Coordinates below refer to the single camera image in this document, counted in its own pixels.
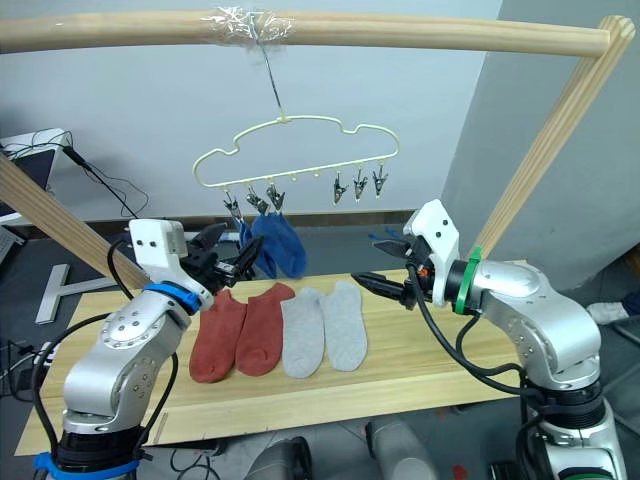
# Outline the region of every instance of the wooden rod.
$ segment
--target wooden rod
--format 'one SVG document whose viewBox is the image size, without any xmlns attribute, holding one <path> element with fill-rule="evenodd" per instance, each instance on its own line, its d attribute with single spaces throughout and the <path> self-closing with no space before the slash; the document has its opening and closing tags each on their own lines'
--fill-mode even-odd
<svg viewBox="0 0 640 480">
<path fill-rule="evenodd" d="M 542 130 L 476 238 L 474 245 L 481 245 L 487 256 L 567 142 L 635 36 L 631 20 L 620 16 L 605 17 L 599 28 L 611 34 L 609 49 L 596 61 L 584 58 L 578 62 Z"/>
<path fill-rule="evenodd" d="M 1 153 L 0 200 L 105 277 L 111 277 L 107 266 L 109 243 L 71 215 Z M 122 281 L 130 288 L 142 288 L 149 283 L 142 270 L 120 252 L 116 252 L 114 263 Z"/>
<path fill-rule="evenodd" d="M 0 53 L 68 48 L 252 44 L 241 10 L 87 13 L 0 21 Z M 605 29 L 504 20 L 407 15 L 275 11 L 256 23 L 288 29 L 278 43 L 366 47 L 441 48 L 599 57 L 609 46 Z"/>
</svg>

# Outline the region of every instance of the red sock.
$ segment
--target red sock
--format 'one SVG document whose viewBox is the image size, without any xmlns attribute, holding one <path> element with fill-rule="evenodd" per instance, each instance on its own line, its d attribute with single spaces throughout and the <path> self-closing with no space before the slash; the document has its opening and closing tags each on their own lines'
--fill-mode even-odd
<svg viewBox="0 0 640 480">
<path fill-rule="evenodd" d="M 213 307 L 200 313 L 200 330 L 189 360 L 189 373 L 196 382 L 217 382 L 229 373 L 246 312 L 244 303 L 222 290 Z"/>
<path fill-rule="evenodd" d="M 249 298 L 236 350 L 236 365 L 242 373 L 264 375 L 278 364 L 282 354 L 280 302 L 294 296 L 289 287 L 276 283 L 259 297 Z"/>
</svg>

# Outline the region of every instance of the gray sock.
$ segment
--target gray sock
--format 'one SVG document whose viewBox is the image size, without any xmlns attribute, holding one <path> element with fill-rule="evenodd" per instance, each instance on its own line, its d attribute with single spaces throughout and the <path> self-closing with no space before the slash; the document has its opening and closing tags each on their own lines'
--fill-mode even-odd
<svg viewBox="0 0 640 480">
<path fill-rule="evenodd" d="M 367 355 L 361 305 L 360 289 L 349 282 L 337 282 L 331 295 L 320 298 L 329 360 L 336 370 L 351 372 Z"/>
<path fill-rule="evenodd" d="M 287 375 L 307 378 L 322 363 L 324 327 L 318 299 L 324 294 L 305 287 L 280 302 L 283 320 L 282 364 Z"/>
</svg>

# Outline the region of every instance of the sock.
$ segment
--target sock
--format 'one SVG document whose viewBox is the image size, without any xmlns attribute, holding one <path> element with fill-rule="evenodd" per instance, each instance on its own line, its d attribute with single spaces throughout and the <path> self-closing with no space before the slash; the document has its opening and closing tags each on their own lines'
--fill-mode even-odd
<svg viewBox="0 0 640 480">
<path fill-rule="evenodd" d="M 289 287 L 276 283 L 262 295 L 249 298 L 236 349 L 236 365 L 242 373 L 264 375 L 278 364 L 282 354 L 280 302 L 294 296 Z"/>
<path fill-rule="evenodd" d="M 200 330 L 189 360 L 189 373 L 196 382 L 217 382 L 229 373 L 246 311 L 244 303 L 222 290 L 213 306 L 200 313 Z"/>
<path fill-rule="evenodd" d="M 349 282 L 336 282 L 333 293 L 319 302 L 331 365 L 336 370 L 351 372 L 367 355 L 360 289 Z"/>
<path fill-rule="evenodd" d="M 587 312 L 599 325 L 607 325 L 616 320 L 629 318 L 622 302 L 592 303 L 587 307 Z"/>
<path fill-rule="evenodd" d="M 322 363 L 324 325 L 318 299 L 323 296 L 305 287 L 295 298 L 280 303 L 284 322 L 282 364 L 290 377 L 307 378 Z"/>
<path fill-rule="evenodd" d="M 273 258 L 286 276 L 297 278 L 307 266 L 307 255 L 291 225 L 284 222 L 286 220 L 278 213 L 260 215 L 253 221 L 251 233 L 262 235 L 265 253 Z"/>
<path fill-rule="evenodd" d="M 233 219 L 233 223 L 235 224 L 236 228 L 240 232 L 240 246 L 244 247 L 253 238 L 251 228 L 249 227 L 249 225 L 247 225 L 247 222 L 244 222 L 244 221 L 241 222 L 236 218 Z M 256 267 L 262 270 L 267 277 L 276 278 L 276 262 L 269 255 L 268 251 L 265 249 L 264 243 L 262 244 L 262 249 L 260 250 L 260 253 L 258 254 L 258 258 L 256 258 L 256 261 L 254 262 L 254 264 Z"/>
</svg>

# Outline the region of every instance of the white hanger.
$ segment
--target white hanger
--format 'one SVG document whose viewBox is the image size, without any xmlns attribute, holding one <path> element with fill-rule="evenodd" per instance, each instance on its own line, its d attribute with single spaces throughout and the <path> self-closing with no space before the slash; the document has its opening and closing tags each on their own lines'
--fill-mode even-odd
<svg viewBox="0 0 640 480">
<path fill-rule="evenodd" d="M 213 150 L 205 153 L 204 155 L 201 155 L 200 157 L 198 157 L 198 159 L 193 163 L 193 167 L 192 167 L 192 172 L 193 172 L 193 176 L 195 177 L 196 181 L 204 186 L 204 187 L 210 187 L 210 188 L 223 188 L 223 189 L 227 189 L 227 187 L 231 186 L 231 185 L 237 185 L 240 183 L 244 183 L 244 184 L 250 184 L 251 182 L 254 181 L 258 181 L 258 180 L 270 180 L 273 181 L 275 178 L 278 177 L 284 177 L 284 176 L 291 176 L 293 180 L 296 179 L 295 175 L 301 174 L 301 173 L 308 173 L 308 172 L 319 172 L 321 170 L 326 170 L 326 169 L 338 169 L 340 167 L 345 167 L 347 165 L 361 165 L 363 163 L 367 163 L 367 162 L 372 162 L 372 161 L 378 161 L 381 165 L 384 163 L 385 160 L 388 160 L 389 158 L 395 157 L 398 152 L 400 151 L 400 139 L 398 138 L 398 136 L 391 131 L 390 129 L 386 128 L 386 127 L 382 127 L 380 125 L 372 125 L 372 124 L 366 124 L 366 123 L 361 123 L 359 125 L 356 126 L 356 128 L 354 128 L 353 130 L 348 130 L 344 127 L 344 124 L 342 123 L 342 120 L 338 119 L 338 118 L 334 118 L 334 117 L 326 117 L 326 116 L 322 116 L 322 115 L 285 115 L 284 110 L 282 109 L 282 105 L 280 103 L 280 97 L 278 96 L 278 90 L 276 89 L 276 85 L 275 82 L 273 80 L 273 75 L 271 73 L 271 66 L 269 65 L 269 58 L 267 57 L 267 53 L 264 49 L 264 46 L 262 45 L 262 43 L 259 41 L 258 35 L 255 32 L 255 24 L 254 24 L 254 20 L 253 20 L 253 16 L 249 17 L 249 31 L 251 32 L 251 35 L 253 36 L 253 38 L 256 41 L 256 44 L 260 47 L 260 49 L 262 50 L 262 55 L 264 57 L 264 61 L 265 64 L 267 66 L 267 71 L 269 73 L 269 78 L 271 80 L 271 87 L 273 88 L 273 93 L 276 97 L 276 103 L 278 104 L 278 108 L 280 109 L 280 117 L 276 118 L 275 120 L 272 120 L 270 122 L 265 122 L 265 123 L 260 123 L 258 125 L 254 125 L 253 127 L 249 127 L 246 130 L 243 130 L 242 132 L 238 133 L 236 136 L 233 137 L 233 145 L 234 145 L 234 149 L 233 150 L 224 150 L 222 148 L 214 148 Z M 361 129 L 370 129 L 370 130 L 378 130 L 381 132 L 386 133 L 387 135 L 390 135 L 393 140 L 395 141 L 396 144 L 396 148 L 392 153 L 388 153 L 385 155 L 376 155 L 373 157 L 367 157 L 367 158 L 359 158 L 357 160 L 350 160 L 347 162 L 339 162 L 339 163 L 330 163 L 330 164 L 326 164 L 326 165 L 319 165 L 319 166 L 315 166 L 315 167 L 309 167 L 309 168 L 301 168 L 298 170 L 289 170 L 287 172 L 279 172 L 279 173 L 271 173 L 269 175 L 261 175 L 258 177 L 249 177 L 249 178 L 243 178 L 240 180 L 232 180 L 232 181 L 227 181 L 227 182 L 218 182 L 218 183 L 206 183 L 204 182 L 201 178 L 200 178 L 200 174 L 198 173 L 198 169 L 200 168 L 200 165 L 202 164 L 202 162 L 204 160 L 206 160 L 207 158 L 210 158 L 216 154 L 223 154 L 226 155 L 228 157 L 231 157 L 233 155 L 235 155 L 236 153 L 238 153 L 240 151 L 240 144 L 238 143 L 239 140 L 246 136 L 249 135 L 250 133 L 256 132 L 258 130 L 261 130 L 263 128 L 268 128 L 271 127 L 273 125 L 286 125 L 288 123 L 291 123 L 293 121 L 297 121 L 297 120 L 320 120 L 320 121 L 327 121 L 327 122 L 332 122 L 335 123 L 336 125 L 338 125 L 338 127 L 340 128 L 340 132 L 346 135 L 356 135 Z"/>
</svg>

